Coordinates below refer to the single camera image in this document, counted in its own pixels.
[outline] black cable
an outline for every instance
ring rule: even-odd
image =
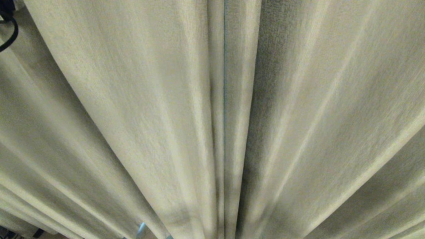
[[[3,21],[0,21],[0,24],[4,24],[8,21],[11,21],[13,23],[14,26],[14,30],[13,30],[13,34],[12,36],[5,42],[3,43],[3,45],[0,46],[0,52],[4,51],[6,48],[8,48],[10,45],[12,45],[12,43],[16,40],[16,38],[18,37],[18,23],[16,22],[16,20],[9,14],[0,11],[0,15],[4,18]]]

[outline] drape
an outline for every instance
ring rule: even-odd
[[[31,238],[38,230],[37,227],[29,224],[28,222],[13,216],[12,214],[0,209],[0,225],[13,230],[13,232]]]
[[[425,236],[424,1],[25,4],[0,53],[7,215],[72,239]]]

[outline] textured fabric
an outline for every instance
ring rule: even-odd
[[[424,1],[26,6],[0,53],[8,215],[71,239],[425,235]]]
[[[31,238],[37,227],[0,209],[0,225],[26,238]]]

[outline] curtain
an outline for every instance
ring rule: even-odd
[[[10,230],[28,238],[31,238],[31,236],[38,230],[37,227],[1,209],[0,225],[4,225],[4,227],[7,227]]]
[[[7,215],[71,239],[425,237],[424,1],[25,4],[0,53]]]

